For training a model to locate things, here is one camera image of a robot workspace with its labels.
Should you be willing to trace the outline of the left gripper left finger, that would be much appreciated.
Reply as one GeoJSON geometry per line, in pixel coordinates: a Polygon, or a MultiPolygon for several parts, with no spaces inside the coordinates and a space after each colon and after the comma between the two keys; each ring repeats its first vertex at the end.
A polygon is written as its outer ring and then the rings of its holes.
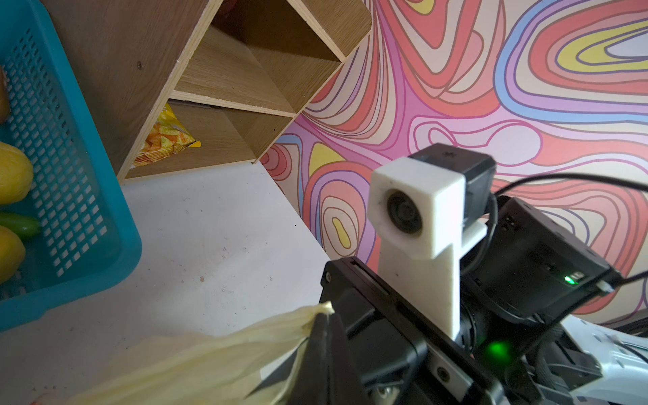
{"type": "Polygon", "coordinates": [[[318,314],[285,382],[258,390],[251,399],[267,404],[329,404],[330,365],[331,316],[318,314]]]}

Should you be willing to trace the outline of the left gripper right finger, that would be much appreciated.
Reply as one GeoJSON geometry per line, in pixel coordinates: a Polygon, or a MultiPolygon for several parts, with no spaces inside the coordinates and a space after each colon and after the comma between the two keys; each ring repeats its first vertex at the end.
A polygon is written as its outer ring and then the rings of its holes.
{"type": "Polygon", "coordinates": [[[338,314],[330,316],[331,359],[329,404],[371,404],[349,347],[349,339],[338,314]]]}

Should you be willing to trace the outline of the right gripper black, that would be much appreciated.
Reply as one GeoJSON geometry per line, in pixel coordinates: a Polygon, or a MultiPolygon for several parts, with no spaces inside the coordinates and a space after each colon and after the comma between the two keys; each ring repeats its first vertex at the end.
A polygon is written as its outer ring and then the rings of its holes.
{"type": "Polygon", "coordinates": [[[322,302],[349,339],[354,365],[378,404],[502,404],[500,382],[357,258],[328,262],[322,302]]]}

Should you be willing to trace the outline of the yellowish plastic grocery bag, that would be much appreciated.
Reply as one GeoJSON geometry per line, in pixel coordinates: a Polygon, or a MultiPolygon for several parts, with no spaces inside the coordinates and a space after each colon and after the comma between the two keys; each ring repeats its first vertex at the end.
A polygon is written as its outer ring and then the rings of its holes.
{"type": "Polygon", "coordinates": [[[214,337],[152,337],[108,364],[74,396],[45,394],[37,404],[285,404],[311,333],[332,304],[304,306],[214,337]]]}

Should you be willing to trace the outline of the teal plastic basket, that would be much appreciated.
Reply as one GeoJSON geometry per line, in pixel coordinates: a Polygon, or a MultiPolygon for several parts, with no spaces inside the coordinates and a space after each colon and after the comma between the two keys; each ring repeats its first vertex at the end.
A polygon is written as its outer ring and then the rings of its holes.
{"type": "Polygon", "coordinates": [[[142,241],[42,3],[2,2],[1,65],[11,107],[1,140],[34,168],[29,195],[11,210],[41,231],[1,286],[6,331],[119,284],[138,265],[142,241]]]}

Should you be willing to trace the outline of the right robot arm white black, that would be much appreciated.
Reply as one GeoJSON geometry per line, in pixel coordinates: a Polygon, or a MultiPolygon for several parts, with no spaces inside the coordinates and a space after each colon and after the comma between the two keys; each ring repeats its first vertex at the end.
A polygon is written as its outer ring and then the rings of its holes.
{"type": "Polygon", "coordinates": [[[644,404],[647,341],[575,310],[623,276],[521,199],[498,199],[499,223],[461,281],[450,339],[357,258],[328,263],[322,301],[347,333],[368,397],[395,404],[644,404]]]}

